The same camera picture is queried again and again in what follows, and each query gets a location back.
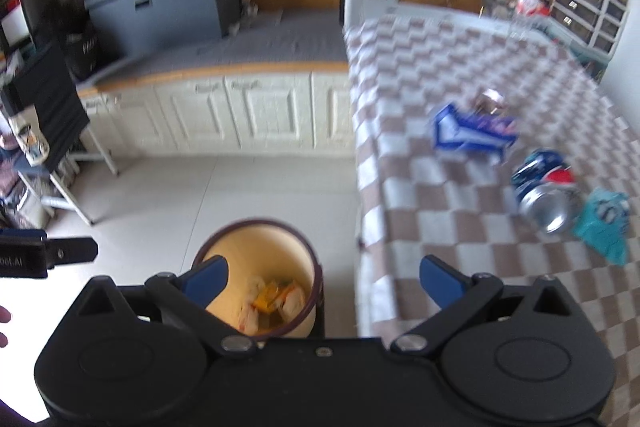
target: screw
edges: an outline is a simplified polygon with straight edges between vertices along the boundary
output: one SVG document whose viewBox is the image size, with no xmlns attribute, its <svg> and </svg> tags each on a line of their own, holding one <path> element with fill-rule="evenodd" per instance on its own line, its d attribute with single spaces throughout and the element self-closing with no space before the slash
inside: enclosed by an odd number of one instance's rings
<svg viewBox="0 0 640 427">
<path fill-rule="evenodd" d="M 316 355 L 318 357 L 330 357 L 334 353 L 334 350 L 331 347 L 318 347 L 316 349 Z"/>
<path fill-rule="evenodd" d="M 250 350 L 254 343 L 249 337 L 244 335 L 229 335 L 220 342 L 222 349 L 231 353 L 244 353 Z"/>
<path fill-rule="evenodd" d="M 427 339 L 420 335 L 403 335 L 396 339 L 396 346 L 401 351 L 421 351 L 428 345 Z"/>
</svg>

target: checkered tablecloth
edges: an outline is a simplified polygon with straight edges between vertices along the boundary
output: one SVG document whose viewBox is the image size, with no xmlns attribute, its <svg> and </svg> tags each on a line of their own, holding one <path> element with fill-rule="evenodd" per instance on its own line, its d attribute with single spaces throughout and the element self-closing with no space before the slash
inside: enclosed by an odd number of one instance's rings
<svg viewBox="0 0 640 427">
<path fill-rule="evenodd" d="M 362 239 L 370 271 L 362 305 L 387 342 L 437 311 L 418 281 L 428 253 L 507 284 L 553 273 L 580 302 L 616 360 L 603 420 L 640 425 L 640 143 L 616 108 L 554 44 L 384 17 L 345 36 L 356 130 Z M 430 116 L 469 108 L 479 87 L 503 93 L 520 139 L 509 160 L 443 158 Z M 585 193 L 626 192 L 628 264 L 611 266 L 570 232 L 536 233 L 517 215 L 510 174 L 532 149 L 564 153 Z"/>
</svg>

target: cabinet door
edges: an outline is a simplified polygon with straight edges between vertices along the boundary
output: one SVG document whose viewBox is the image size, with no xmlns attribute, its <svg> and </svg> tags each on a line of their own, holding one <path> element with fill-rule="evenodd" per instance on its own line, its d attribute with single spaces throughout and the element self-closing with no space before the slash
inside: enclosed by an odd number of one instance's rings
<svg viewBox="0 0 640 427">
<path fill-rule="evenodd" d="M 292 152 L 313 148 L 309 76 L 225 78 L 242 149 Z"/>
<path fill-rule="evenodd" d="M 222 78 L 158 86 L 156 93 L 180 151 L 238 150 L 238 136 Z"/>
<path fill-rule="evenodd" d="M 100 144 L 110 150 L 113 156 L 126 155 L 127 147 L 122 138 L 122 134 L 120 134 L 113 118 L 111 118 L 109 111 L 107 111 L 107 106 L 102 97 L 83 98 L 82 105 L 87 115 L 89 115 L 91 129 L 94 131 Z M 82 132 L 80 138 L 89 152 L 98 152 L 95 148 L 94 141 L 86 131 Z"/>
<path fill-rule="evenodd" d="M 153 156 L 177 150 L 152 87 L 134 87 L 105 95 L 105 104 L 133 156 Z"/>
<path fill-rule="evenodd" d="M 353 153 L 349 88 L 347 73 L 313 74 L 316 149 Z"/>
</svg>

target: chair backrest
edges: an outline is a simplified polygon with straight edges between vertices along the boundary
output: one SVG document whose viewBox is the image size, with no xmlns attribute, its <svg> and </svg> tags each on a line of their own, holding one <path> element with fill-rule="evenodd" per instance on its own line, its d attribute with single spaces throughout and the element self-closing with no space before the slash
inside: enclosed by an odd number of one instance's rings
<svg viewBox="0 0 640 427">
<path fill-rule="evenodd" d="M 49 158 L 44 165 L 49 172 L 58 166 L 89 124 L 65 57 L 56 42 L 29 60 L 13 80 L 2 87 L 0 96 L 8 116 L 35 106 L 40 131 L 49 142 Z"/>
</svg>

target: drawer handle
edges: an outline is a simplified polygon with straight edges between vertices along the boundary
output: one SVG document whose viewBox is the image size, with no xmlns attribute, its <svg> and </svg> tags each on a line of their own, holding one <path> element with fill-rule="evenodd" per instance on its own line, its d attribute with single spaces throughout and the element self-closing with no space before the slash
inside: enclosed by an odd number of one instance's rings
<svg viewBox="0 0 640 427">
<path fill-rule="evenodd" d="M 243 89 L 257 89 L 260 87 L 260 81 L 254 80 L 250 84 L 242 84 L 240 82 L 232 82 L 231 89 L 243 90 Z"/>
<path fill-rule="evenodd" d="M 198 84 L 196 86 L 196 93 L 197 94 L 205 94 L 208 92 L 214 92 L 220 89 L 220 84 L 219 83 L 215 83 L 212 86 L 206 86 L 203 84 Z"/>
<path fill-rule="evenodd" d="M 136 11 L 142 10 L 144 8 L 151 8 L 151 0 L 137 0 L 135 7 Z"/>
</svg>

